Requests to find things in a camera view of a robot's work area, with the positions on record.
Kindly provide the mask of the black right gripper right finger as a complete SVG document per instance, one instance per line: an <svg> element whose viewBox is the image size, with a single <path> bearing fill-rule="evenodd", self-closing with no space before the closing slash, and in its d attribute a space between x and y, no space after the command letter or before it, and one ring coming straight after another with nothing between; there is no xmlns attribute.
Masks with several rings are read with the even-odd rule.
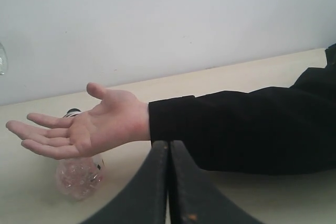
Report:
<svg viewBox="0 0 336 224"><path fill-rule="evenodd" d="M260 223L212 184L181 141L170 143L169 211L171 223Z"/></svg>

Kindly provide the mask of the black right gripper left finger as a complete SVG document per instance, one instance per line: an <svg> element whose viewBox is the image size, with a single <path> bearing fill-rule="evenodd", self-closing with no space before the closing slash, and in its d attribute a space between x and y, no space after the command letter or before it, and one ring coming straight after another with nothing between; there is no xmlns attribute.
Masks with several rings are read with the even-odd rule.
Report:
<svg viewBox="0 0 336 224"><path fill-rule="evenodd" d="M168 143L155 142L124 189L83 223L165 223L167 166Z"/></svg>

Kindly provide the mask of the black sleeved forearm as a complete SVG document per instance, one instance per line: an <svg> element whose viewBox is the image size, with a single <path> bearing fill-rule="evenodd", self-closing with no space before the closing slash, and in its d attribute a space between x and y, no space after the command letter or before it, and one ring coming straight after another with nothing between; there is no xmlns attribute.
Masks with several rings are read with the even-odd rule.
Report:
<svg viewBox="0 0 336 224"><path fill-rule="evenodd" d="M149 104L151 141L182 141L204 170L263 175L335 168L335 46L288 88Z"/></svg>

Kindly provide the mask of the person's open bare hand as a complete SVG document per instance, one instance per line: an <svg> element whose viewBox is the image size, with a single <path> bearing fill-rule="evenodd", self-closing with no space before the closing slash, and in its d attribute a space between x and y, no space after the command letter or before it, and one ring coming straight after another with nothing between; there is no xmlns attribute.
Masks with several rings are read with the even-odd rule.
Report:
<svg viewBox="0 0 336 224"><path fill-rule="evenodd" d="M148 104L129 91L87 84L87 93L100 100L77 116L56 118L30 113L35 125L8 121L6 128L21 139L22 147L56 160L90 157L126 143L150 140Z"/></svg>

